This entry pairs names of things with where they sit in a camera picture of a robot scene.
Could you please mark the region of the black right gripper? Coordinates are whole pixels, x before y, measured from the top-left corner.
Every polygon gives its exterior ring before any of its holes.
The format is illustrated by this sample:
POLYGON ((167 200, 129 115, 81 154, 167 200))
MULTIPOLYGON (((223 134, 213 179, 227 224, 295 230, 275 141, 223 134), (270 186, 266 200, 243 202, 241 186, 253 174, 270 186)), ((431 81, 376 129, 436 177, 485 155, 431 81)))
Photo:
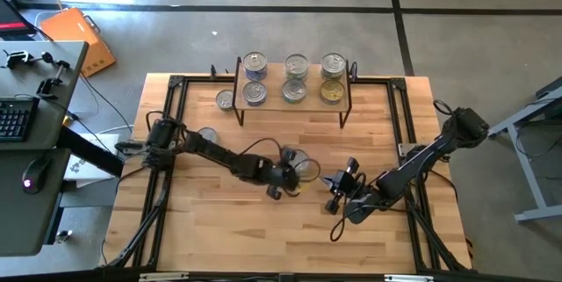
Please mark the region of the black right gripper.
POLYGON ((350 158, 344 170, 338 170, 332 177, 320 177, 333 195, 333 198, 329 199, 325 205, 327 212, 337 212, 340 199, 349 196, 357 188, 357 181, 354 178, 357 169, 357 160, 350 158))

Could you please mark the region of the green label seafood can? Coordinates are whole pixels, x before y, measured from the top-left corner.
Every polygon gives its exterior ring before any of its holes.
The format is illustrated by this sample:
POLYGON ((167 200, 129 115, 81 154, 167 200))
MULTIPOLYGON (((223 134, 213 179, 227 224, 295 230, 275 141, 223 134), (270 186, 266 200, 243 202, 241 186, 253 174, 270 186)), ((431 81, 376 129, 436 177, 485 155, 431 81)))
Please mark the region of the green label seafood can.
POLYGON ((234 92, 232 90, 221 90, 216 95, 215 98, 216 105, 223 112, 232 111, 234 109, 233 98, 234 98, 234 92))
POLYGON ((321 71, 325 76, 339 76, 345 71, 346 61, 341 54, 328 53, 322 57, 321 71))

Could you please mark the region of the wooden shelf black metal legs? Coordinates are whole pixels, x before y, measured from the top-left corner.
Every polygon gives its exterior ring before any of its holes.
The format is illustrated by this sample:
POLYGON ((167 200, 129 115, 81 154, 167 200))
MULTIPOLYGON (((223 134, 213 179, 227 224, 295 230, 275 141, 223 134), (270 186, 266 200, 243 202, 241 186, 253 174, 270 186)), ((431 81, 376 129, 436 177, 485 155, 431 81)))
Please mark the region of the wooden shelf black metal legs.
POLYGON ((234 73, 234 96, 233 108, 238 124, 244 125, 245 111, 273 111, 273 112, 304 112, 304 113, 337 113, 339 115, 339 127, 344 128, 352 109, 352 97, 350 82, 352 70, 357 64, 350 66, 344 63, 344 73, 338 80, 342 86, 342 98, 337 104, 327 104, 325 98, 321 96, 321 87, 325 80, 321 77, 321 65, 313 64, 309 66, 309 72, 304 84, 306 95, 298 103, 288 103, 284 97, 283 86, 287 81, 285 76, 285 65, 283 63, 269 63, 267 65, 267 76, 261 80, 266 88, 266 97, 262 104, 257 106, 249 105, 243 96, 243 87, 250 82, 245 75, 245 68, 242 58, 238 57, 234 73))

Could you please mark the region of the black diagonal bar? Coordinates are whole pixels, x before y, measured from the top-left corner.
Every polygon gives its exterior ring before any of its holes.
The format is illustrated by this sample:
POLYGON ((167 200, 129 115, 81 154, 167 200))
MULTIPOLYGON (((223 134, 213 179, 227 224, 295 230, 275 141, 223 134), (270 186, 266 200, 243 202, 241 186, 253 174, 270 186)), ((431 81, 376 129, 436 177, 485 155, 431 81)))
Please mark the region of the black diagonal bar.
POLYGON ((117 155, 87 141, 67 127, 61 128, 55 145, 57 148, 69 149, 73 155, 95 165, 113 177, 121 177, 124 163, 117 155))

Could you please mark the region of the white box with logo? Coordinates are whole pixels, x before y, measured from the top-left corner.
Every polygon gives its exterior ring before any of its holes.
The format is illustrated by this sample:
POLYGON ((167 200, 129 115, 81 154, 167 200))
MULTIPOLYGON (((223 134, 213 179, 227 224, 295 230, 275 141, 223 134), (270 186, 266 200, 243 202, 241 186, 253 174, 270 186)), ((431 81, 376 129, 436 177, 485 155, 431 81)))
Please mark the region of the white box with logo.
MULTIPOLYGON (((93 134, 80 134, 80 136, 100 148, 107 146, 114 155, 117 154, 117 149, 115 148, 119 141, 117 134, 97 134, 96 136, 93 134)), ((70 156, 63 177, 65 181, 75 181, 77 187, 110 178, 112 178, 110 173, 75 155, 70 156)))

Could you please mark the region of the black computer mouse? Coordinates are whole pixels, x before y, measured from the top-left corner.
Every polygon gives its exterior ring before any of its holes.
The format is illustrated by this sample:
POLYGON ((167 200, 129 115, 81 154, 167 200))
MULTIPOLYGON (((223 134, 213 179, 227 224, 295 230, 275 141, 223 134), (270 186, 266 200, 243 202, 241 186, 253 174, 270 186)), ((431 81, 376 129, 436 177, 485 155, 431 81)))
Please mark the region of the black computer mouse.
POLYGON ((46 182, 52 159, 46 155, 31 160, 22 175, 22 189, 27 194, 39 193, 46 182))

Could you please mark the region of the orange plastic case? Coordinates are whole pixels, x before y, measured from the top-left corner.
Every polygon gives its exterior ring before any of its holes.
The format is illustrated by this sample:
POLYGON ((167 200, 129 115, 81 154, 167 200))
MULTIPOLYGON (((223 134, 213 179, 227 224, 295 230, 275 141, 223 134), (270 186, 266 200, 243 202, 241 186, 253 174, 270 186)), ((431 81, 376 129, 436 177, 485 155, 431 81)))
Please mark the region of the orange plastic case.
POLYGON ((96 23, 77 8, 68 8, 42 20, 40 28, 53 40, 85 41, 88 44, 82 67, 86 77, 116 62, 110 48, 103 41, 96 23))

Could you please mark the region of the black metal clamp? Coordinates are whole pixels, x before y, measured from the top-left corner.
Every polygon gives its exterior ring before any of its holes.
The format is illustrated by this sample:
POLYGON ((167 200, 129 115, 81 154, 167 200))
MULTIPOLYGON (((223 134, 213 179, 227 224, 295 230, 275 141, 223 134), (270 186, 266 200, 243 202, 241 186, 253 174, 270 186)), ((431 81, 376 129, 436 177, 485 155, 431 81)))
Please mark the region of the black metal clamp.
POLYGON ((57 99, 57 96, 53 94, 52 89, 53 87, 59 86, 62 83, 61 75, 70 67, 69 63, 63 60, 57 61, 55 65, 58 67, 56 75, 47 77, 42 80, 38 89, 36 90, 36 95, 41 99, 57 99))
POLYGON ((15 69, 18 65, 21 64, 32 66, 35 62, 38 61, 43 61, 46 63, 54 62, 54 58, 49 52, 43 52, 39 57, 34 57, 25 50, 10 53, 5 51, 4 53, 6 54, 6 63, 4 67, 7 69, 15 69))

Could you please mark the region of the dark grey desk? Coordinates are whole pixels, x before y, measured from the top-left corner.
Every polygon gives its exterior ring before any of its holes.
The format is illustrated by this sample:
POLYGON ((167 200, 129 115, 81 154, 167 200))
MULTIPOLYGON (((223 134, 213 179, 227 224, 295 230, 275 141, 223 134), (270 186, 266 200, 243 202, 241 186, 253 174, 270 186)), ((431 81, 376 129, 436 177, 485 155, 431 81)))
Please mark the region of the dark grey desk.
POLYGON ((70 151, 0 152, 0 257, 38 254, 44 244, 59 197, 70 151), (29 163, 40 156, 51 159, 39 192, 23 190, 22 177, 29 163))

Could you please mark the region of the black keyboard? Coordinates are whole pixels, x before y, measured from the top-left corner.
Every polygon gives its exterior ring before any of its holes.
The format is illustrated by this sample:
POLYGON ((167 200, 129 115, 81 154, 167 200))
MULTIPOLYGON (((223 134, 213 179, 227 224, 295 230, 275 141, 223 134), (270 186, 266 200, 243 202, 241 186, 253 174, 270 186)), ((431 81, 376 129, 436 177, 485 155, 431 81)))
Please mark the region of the black keyboard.
POLYGON ((0 142, 25 142, 39 105, 37 98, 0 98, 0 142))

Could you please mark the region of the silver metal bracket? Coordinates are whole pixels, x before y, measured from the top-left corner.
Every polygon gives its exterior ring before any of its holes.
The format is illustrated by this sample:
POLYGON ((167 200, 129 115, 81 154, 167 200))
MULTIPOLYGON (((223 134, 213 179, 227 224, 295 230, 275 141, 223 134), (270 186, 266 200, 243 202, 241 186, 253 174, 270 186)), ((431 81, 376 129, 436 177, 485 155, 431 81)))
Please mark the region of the silver metal bracket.
POLYGON ((182 281, 190 277, 188 272, 150 272, 142 273, 138 282, 172 282, 182 281))
POLYGON ((435 282, 432 276, 423 275, 402 275, 402 274, 386 274, 385 282, 435 282))

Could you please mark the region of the grey metal table frame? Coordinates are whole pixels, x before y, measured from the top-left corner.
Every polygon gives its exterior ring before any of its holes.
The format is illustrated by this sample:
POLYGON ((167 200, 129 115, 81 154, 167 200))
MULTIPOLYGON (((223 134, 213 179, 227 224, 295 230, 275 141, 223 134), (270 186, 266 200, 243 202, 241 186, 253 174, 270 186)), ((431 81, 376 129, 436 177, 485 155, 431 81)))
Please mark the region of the grey metal table frame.
POLYGON ((523 223, 562 216, 562 204, 549 205, 547 203, 531 165, 533 159, 550 155, 559 149, 562 150, 562 76, 539 89, 535 93, 535 99, 528 102, 521 110, 490 128, 487 138, 495 139, 502 134, 508 136, 515 149, 537 206, 535 209, 515 213, 515 221, 523 223), (535 152, 524 147, 525 129, 533 130, 548 126, 560 128, 560 133, 554 141, 535 152))

